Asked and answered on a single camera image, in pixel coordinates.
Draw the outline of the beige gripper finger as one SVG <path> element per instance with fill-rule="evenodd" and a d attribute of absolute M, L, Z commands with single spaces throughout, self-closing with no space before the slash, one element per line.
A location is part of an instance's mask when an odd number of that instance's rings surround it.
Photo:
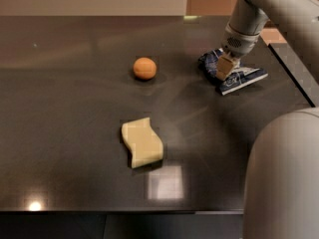
<path fill-rule="evenodd" d="M 231 57 L 228 54 L 222 54 L 217 61 L 216 77 L 221 81 L 225 81 L 239 64 L 239 59 Z"/>

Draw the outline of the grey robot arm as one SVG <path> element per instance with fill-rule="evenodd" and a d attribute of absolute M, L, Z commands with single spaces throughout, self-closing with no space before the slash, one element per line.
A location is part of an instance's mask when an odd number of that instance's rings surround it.
<path fill-rule="evenodd" d="M 218 70 L 229 75 L 272 21 L 313 78 L 318 77 L 318 0 L 237 0 Z M 256 137 L 245 174 L 242 239 L 319 239 L 319 117 L 299 108 Z"/>

